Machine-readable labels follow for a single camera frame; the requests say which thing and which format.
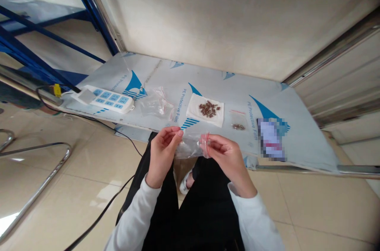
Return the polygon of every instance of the white sleeve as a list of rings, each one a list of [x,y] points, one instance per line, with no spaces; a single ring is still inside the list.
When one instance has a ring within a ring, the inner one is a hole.
[[[124,212],[112,232],[104,251],[134,251],[143,248],[150,219],[157,203],[161,188],[153,189],[144,180],[133,197],[131,205]]]
[[[285,246],[259,194],[254,198],[239,197],[229,183],[232,201],[239,217],[240,233],[246,250],[285,251]]]

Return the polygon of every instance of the power strip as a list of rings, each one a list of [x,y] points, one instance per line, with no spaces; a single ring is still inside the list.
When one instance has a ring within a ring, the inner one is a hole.
[[[85,85],[80,93],[73,93],[71,96],[76,101],[84,105],[95,105],[101,108],[126,114],[135,108],[135,101],[126,95]]]

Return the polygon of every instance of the white paper towel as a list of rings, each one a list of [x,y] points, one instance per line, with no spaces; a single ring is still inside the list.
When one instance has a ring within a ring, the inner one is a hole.
[[[212,118],[202,115],[201,110],[199,109],[199,105],[204,105],[207,101],[210,101],[213,105],[215,105],[215,107],[220,106],[220,110],[217,110],[216,115]],[[221,128],[224,120],[224,103],[220,103],[193,93],[187,106],[186,116],[211,123]]]

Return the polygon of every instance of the plastic bag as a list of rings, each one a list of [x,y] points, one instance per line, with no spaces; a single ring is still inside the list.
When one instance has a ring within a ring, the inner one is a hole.
[[[181,143],[178,145],[177,150],[175,151],[175,158],[188,159],[200,156],[210,158],[210,156],[207,153],[207,149],[203,151],[201,145],[210,145],[208,132],[202,135],[200,135],[199,133],[185,133],[182,137]]]
[[[245,113],[238,112],[237,110],[230,110],[231,126],[235,130],[246,130],[247,119]]]
[[[146,90],[147,96],[138,100],[143,116],[153,115],[163,120],[170,121],[173,116],[174,104],[167,101],[162,87]]]

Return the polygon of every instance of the power cord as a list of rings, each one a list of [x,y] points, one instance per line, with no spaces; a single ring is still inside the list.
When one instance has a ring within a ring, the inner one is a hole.
[[[102,213],[98,216],[98,218],[94,221],[94,223],[85,231],[83,232],[83,234],[81,236],[79,236],[77,238],[77,240],[75,240],[73,243],[71,243],[71,245],[69,247],[67,247],[65,249],[65,251],[71,251],[73,250],[90,232],[91,230],[94,229],[94,227],[98,224],[98,222],[101,220],[101,218],[103,217],[103,215],[106,213],[107,209],[109,208],[109,206],[111,205],[111,203],[113,202],[113,200],[122,192],[122,190],[125,188],[125,186],[129,183],[130,180],[133,179],[135,175],[133,175],[125,184],[124,186],[120,189],[120,191],[118,191],[113,197],[112,199],[108,202],[107,206],[104,208],[104,210],[102,211]]]
[[[40,99],[40,101],[42,102],[42,104],[44,106],[46,106],[48,109],[50,110],[53,110],[53,111],[56,111],[56,112],[62,112],[62,113],[65,113],[65,114],[69,114],[69,115],[73,115],[73,116],[78,116],[78,117],[81,117],[81,118],[85,118],[87,120],[91,120],[91,121],[95,121],[95,122],[98,122],[98,123],[101,123],[102,125],[112,129],[113,131],[115,132],[118,132],[120,133],[121,135],[125,136],[126,138],[128,138],[132,144],[133,144],[133,147],[136,149],[137,153],[142,157],[142,154],[139,152],[139,150],[137,149],[136,145],[134,144],[134,142],[132,141],[132,139],[130,139],[128,136],[126,136],[125,134],[117,131],[116,129],[102,123],[101,121],[95,119],[95,118],[90,118],[90,117],[85,117],[85,116],[81,116],[81,115],[78,115],[78,114],[72,114],[72,113],[69,113],[69,112],[63,112],[61,110],[56,110],[55,108],[52,108],[50,106],[48,106],[42,99],[41,95],[40,95],[40,92],[39,90],[45,88],[45,87],[50,87],[52,85],[44,85],[44,86],[40,86],[40,87],[37,87],[36,88],[36,94],[38,96],[38,98]],[[108,202],[107,206],[104,208],[104,210],[102,211],[102,213],[98,216],[98,218],[94,221],[94,223],[81,235],[79,236],[73,243],[71,243],[71,245],[69,247],[67,247],[65,249],[65,251],[72,251],[93,229],[94,227],[98,224],[98,222],[102,219],[103,215],[106,213],[107,209],[110,207],[111,203],[113,202],[113,200],[122,192],[122,190],[126,187],[126,185],[133,179],[135,175],[133,175],[123,186],[122,188],[112,197],[112,199]]]
[[[90,118],[90,117],[81,116],[81,115],[78,115],[78,114],[72,114],[72,113],[69,113],[69,112],[64,112],[64,111],[61,111],[61,110],[56,110],[55,108],[52,108],[52,107],[48,106],[48,105],[43,101],[43,99],[42,99],[42,97],[41,97],[41,94],[40,94],[39,90],[41,90],[41,89],[43,89],[43,88],[45,88],[45,87],[50,87],[50,86],[52,86],[52,85],[44,85],[44,86],[40,86],[40,87],[37,87],[37,88],[36,88],[36,94],[37,94],[38,98],[40,99],[40,101],[42,102],[42,104],[43,104],[44,106],[46,106],[48,109],[53,110],[53,111],[55,111],[55,112],[61,112],[61,113],[65,113],[65,114],[69,114],[69,115],[73,115],[73,116],[78,116],[78,117],[81,117],[81,118],[85,118],[85,119],[87,119],[87,120],[91,120],[91,121],[94,121],[94,122],[98,122],[98,123],[104,125],[105,127],[108,127],[108,128],[110,128],[110,129],[112,129],[114,132],[120,133],[121,135],[125,136],[126,138],[128,138],[128,139],[132,142],[133,147],[136,149],[137,153],[142,157],[142,154],[139,152],[139,150],[137,149],[137,147],[136,147],[136,145],[134,144],[134,142],[132,141],[132,139],[130,139],[130,138],[129,138],[128,136],[126,136],[124,133],[121,133],[121,132],[117,131],[116,129],[114,129],[114,128],[112,128],[112,127],[110,127],[110,126],[108,126],[108,125],[102,123],[101,121],[97,120],[96,118]]]

